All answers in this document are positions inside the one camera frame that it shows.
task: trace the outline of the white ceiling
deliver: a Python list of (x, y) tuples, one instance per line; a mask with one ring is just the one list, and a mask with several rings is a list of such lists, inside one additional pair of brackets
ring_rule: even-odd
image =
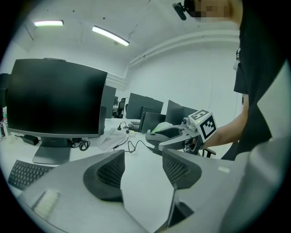
[[(192, 18), (182, 21), (171, 6), (177, 2), (44, 0), (31, 12), (28, 20), (64, 20), (63, 27), (35, 28), (32, 32), (35, 41), (86, 44), (92, 46), (92, 49), (103, 49), (129, 61), (140, 53), (180, 35), (204, 30), (237, 30), (236, 25), (229, 22), (199, 23)], [(112, 40), (92, 32), (94, 25), (123, 37), (130, 45), (114, 45)]]

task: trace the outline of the monitor stand base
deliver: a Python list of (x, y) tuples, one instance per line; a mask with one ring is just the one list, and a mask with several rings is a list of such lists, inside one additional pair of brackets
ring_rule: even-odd
[(42, 137), (41, 141), (32, 162), (51, 165), (69, 162), (71, 146), (67, 139)]

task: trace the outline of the white cube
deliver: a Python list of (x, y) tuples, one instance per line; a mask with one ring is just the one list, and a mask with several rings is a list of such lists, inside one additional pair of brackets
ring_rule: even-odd
[(202, 109), (188, 117), (200, 133), (203, 142), (206, 142), (216, 132), (216, 123), (212, 112)]

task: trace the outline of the ceiling light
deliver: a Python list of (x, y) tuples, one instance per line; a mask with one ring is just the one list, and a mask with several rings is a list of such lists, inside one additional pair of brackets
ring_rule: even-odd
[(34, 22), (36, 27), (39, 26), (63, 26), (63, 20), (47, 20), (47, 21), (38, 21)]
[(128, 45), (129, 45), (129, 42), (128, 42), (128, 41), (122, 39), (122, 38), (119, 37), (118, 35), (115, 35), (114, 33), (109, 32), (109, 31), (107, 31), (107, 30), (105, 30), (105, 29), (103, 29), (103, 28), (100, 28), (100, 27), (94, 26), (94, 27), (92, 28), (92, 31), (97, 32), (97, 33), (99, 33), (99, 34), (101, 34), (101, 35), (105, 35), (105, 36), (107, 36), (107, 37), (109, 37), (109, 38), (111, 38), (111, 39), (117, 41), (118, 43), (120, 43), (120, 44), (122, 44), (122, 45), (124, 45), (124, 46), (128, 46)]

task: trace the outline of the person's arm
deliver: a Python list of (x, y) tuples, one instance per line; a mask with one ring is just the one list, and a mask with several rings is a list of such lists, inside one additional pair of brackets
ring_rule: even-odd
[(245, 95), (242, 113), (231, 123), (218, 128), (217, 132), (209, 140), (205, 142), (203, 149), (208, 147), (220, 146), (240, 140), (242, 130), (246, 125), (248, 110), (249, 110), (249, 96)]

